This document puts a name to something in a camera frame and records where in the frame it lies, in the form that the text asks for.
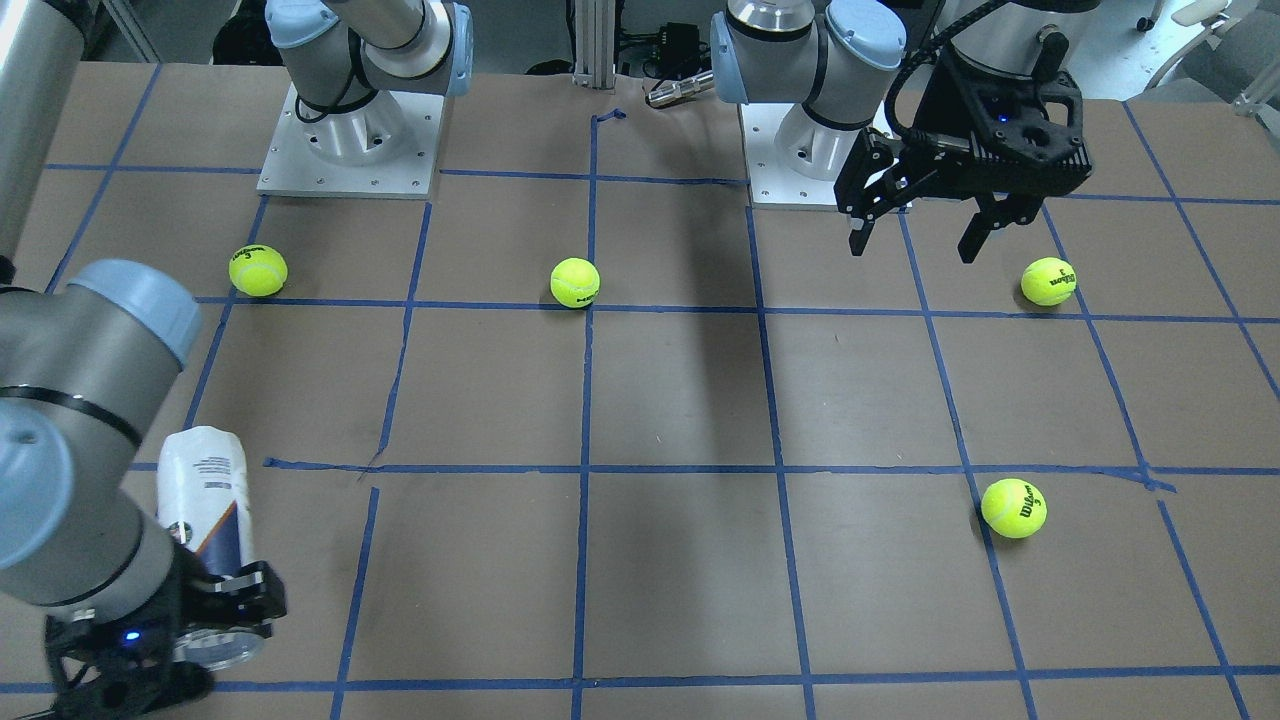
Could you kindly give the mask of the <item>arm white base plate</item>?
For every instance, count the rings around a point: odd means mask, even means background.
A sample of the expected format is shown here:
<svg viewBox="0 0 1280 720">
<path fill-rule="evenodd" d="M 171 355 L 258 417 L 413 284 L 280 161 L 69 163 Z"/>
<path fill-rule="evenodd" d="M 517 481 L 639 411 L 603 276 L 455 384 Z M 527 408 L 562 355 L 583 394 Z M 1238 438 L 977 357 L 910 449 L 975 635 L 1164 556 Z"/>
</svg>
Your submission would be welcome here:
<svg viewBox="0 0 1280 720">
<path fill-rule="evenodd" d="M 858 132 L 831 129 L 786 102 L 739 106 L 751 206 L 836 210 L 835 179 Z"/>
<path fill-rule="evenodd" d="M 257 191 L 296 199 L 428 200 L 445 99 L 380 92 L 367 105 L 311 122 L 310 109 L 285 101 L 259 174 Z"/>
</svg>

